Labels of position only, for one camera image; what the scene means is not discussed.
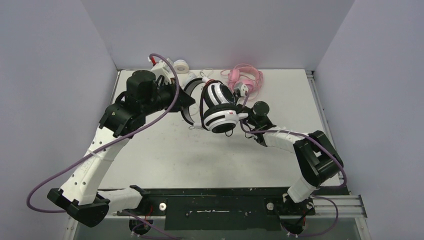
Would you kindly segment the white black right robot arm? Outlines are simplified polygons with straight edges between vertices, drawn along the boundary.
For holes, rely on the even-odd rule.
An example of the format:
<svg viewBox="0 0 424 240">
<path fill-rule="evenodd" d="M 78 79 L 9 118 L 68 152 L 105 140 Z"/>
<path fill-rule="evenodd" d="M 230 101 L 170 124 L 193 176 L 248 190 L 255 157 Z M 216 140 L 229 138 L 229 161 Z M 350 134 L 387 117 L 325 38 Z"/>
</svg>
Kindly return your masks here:
<svg viewBox="0 0 424 240">
<path fill-rule="evenodd" d="M 303 201 L 335 175 L 343 176 L 341 188 L 347 185 L 344 163 L 323 131 L 301 133 L 278 127 L 269 119 L 270 107 L 264 101 L 257 101 L 252 107 L 245 102 L 239 103 L 237 109 L 247 114 L 247 118 L 240 122 L 241 129 L 258 144 L 296 156 L 301 175 L 283 194 L 283 207 L 287 213 L 295 214 L 301 210 Z"/>
</svg>

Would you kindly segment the black white headphones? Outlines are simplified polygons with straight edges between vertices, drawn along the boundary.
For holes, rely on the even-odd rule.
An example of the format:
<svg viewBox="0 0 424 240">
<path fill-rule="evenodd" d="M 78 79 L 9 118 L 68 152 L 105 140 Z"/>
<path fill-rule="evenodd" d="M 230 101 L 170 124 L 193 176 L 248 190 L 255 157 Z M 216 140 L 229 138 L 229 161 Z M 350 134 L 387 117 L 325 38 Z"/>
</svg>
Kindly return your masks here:
<svg viewBox="0 0 424 240">
<path fill-rule="evenodd" d="M 195 122 L 192 119 L 189 108 L 181 112 L 182 118 L 190 127 L 221 134 L 233 130 L 239 121 L 248 118 L 249 114 L 236 106 L 236 97 L 221 81 L 207 77 L 195 78 L 183 90 L 191 97 L 200 84 L 204 84 L 198 105 L 200 121 Z"/>
</svg>

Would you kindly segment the pink headphones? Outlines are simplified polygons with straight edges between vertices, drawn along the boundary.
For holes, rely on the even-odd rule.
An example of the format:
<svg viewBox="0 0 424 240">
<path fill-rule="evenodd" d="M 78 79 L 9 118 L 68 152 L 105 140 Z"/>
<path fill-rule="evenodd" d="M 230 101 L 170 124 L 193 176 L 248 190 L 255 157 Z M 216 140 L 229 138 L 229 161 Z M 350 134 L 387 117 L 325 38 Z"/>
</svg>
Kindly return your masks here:
<svg viewBox="0 0 424 240">
<path fill-rule="evenodd" d="M 226 79 L 226 85 L 232 93 L 235 92 L 236 87 L 246 86 L 250 101 L 258 96 L 264 83 L 263 72 L 246 63 L 240 63 L 231 69 L 224 69 L 220 75 Z"/>
</svg>

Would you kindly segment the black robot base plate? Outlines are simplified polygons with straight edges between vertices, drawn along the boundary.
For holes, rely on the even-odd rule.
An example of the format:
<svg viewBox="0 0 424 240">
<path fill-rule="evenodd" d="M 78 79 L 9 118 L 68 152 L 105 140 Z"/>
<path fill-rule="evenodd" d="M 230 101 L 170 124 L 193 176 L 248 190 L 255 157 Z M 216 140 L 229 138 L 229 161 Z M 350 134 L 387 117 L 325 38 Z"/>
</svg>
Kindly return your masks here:
<svg viewBox="0 0 424 240">
<path fill-rule="evenodd" d="M 314 216 L 318 200 L 300 203 L 283 199 L 287 187 L 150 188 L 131 214 L 164 217 L 167 231 L 279 231 L 281 222 L 300 224 Z"/>
</svg>

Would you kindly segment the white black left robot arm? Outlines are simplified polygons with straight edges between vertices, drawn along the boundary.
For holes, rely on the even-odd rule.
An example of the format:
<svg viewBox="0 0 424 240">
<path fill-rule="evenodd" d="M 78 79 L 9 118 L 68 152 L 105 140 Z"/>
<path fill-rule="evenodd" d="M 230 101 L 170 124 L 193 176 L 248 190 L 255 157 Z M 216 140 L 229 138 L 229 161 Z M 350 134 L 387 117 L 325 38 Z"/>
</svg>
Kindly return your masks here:
<svg viewBox="0 0 424 240">
<path fill-rule="evenodd" d="M 47 198 L 70 217 L 87 227 L 97 226 L 108 214 L 132 210 L 145 214 L 150 202 L 146 191 L 131 185 L 117 190 L 99 186 L 119 152 L 150 124 L 146 118 L 180 112 L 194 104 L 181 88 L 177 73 L 170 75 L 137 70 L 126 81 L 126 89 L 109 105 L 99 121 L 91 146 L 73 168 L 69 179 L 53 188 Z"/>
</svg>

